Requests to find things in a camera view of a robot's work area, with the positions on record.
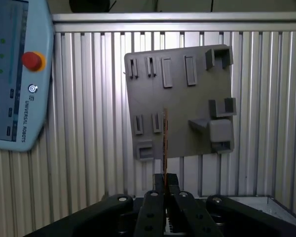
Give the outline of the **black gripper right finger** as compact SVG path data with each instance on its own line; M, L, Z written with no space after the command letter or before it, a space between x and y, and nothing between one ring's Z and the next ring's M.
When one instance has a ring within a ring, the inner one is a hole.
M212 195L206 201L182 191L176 174L166 175L175 214L192 237L296 237L296 225L231 198Z

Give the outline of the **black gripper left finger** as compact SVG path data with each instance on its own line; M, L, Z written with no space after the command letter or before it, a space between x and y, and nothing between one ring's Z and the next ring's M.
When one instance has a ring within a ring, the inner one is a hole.
M144 197L117 194L29 234L31 237L161 237L164 235L164 179L153 175Z

